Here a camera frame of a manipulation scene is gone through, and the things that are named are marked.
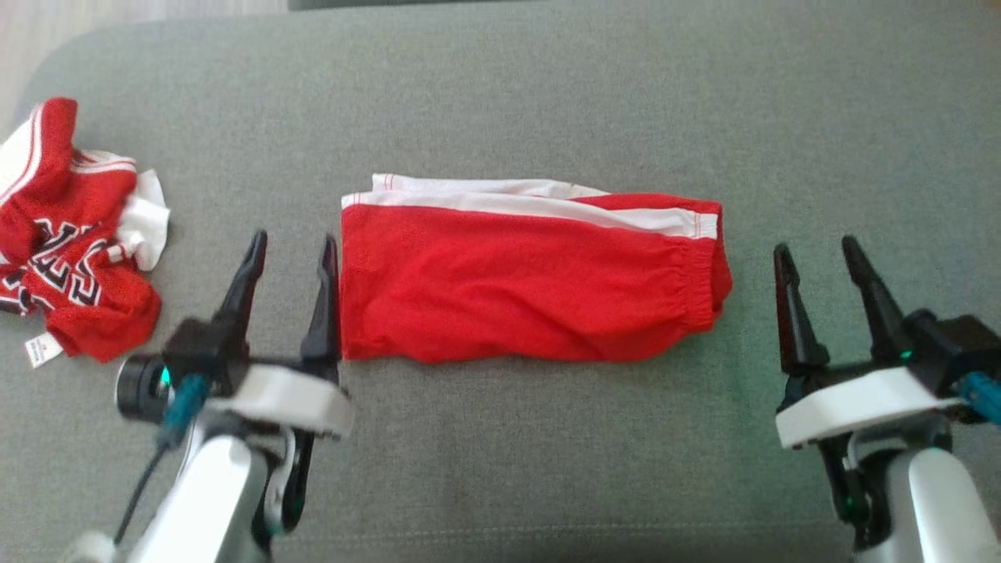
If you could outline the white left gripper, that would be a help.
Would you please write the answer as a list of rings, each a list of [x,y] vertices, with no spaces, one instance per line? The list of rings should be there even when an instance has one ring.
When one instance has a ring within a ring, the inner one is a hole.
[[[246,333],[257,282],[264,273],[267,244],[267,232],[257,229],[221,306],[212,314],[213,346],[222,360],[248,356]],[[316,275],[319,285],[310,327],[300,343],[303,366],[314,375],[275,364],[251,364],[232,396],[210,399],[208,406],[246,420],[286,425],[319,436],[346,438],[353,434],[355,406],[338,385],[339,254],[333,235],[323,239]]]

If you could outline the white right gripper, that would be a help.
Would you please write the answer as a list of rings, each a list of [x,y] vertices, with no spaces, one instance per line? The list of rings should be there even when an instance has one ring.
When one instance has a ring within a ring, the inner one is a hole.
[[[875,361],[905,361],[912,343],[903,331],[903,311],[853,235],[841,238],[841,253],[850,278],[860,292]],[[803,375],[829,364],[826,346],[816,339],[798,286],[800,277],[789,246],[773,249],[780,369]],[[873,425],[892,423],[923,412],[964,405],[956,395],[940,398],[908,367],[881,368],[822,389],[807,377],[788,382],[790,398],[775,416],[780,445],[803,446]]]

